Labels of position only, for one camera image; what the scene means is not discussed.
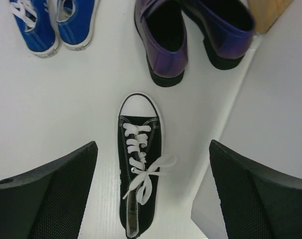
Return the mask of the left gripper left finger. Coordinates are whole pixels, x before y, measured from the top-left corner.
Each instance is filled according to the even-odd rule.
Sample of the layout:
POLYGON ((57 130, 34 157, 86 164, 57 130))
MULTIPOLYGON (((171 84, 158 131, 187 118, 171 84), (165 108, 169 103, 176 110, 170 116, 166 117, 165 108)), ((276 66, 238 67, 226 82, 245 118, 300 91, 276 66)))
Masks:
POLYGON ((0 180, 0 239, 76 239, 97 157, 98 147, 92 141, 0 180))

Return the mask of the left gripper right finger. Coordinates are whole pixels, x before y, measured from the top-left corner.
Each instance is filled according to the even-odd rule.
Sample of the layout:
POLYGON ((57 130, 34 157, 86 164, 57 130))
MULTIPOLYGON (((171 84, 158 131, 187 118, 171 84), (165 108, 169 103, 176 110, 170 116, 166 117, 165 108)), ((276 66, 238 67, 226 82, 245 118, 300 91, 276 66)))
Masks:
POLYGON ((230 239, 302 239, 302 179, 212 140, 209 159, 230 239))

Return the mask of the black white sneaker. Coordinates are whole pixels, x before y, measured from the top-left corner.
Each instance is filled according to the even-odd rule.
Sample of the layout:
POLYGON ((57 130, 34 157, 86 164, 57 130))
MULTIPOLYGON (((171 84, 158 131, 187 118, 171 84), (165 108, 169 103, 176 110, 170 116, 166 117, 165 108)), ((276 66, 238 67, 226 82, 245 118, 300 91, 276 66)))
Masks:
POLYGON ((164 124, 155 102, 146 94, 128 95, 117 124, 120 221, 126 238, 137 239, 151 226, 159 177, 173 167, 174 155, 163 155, 164 124))

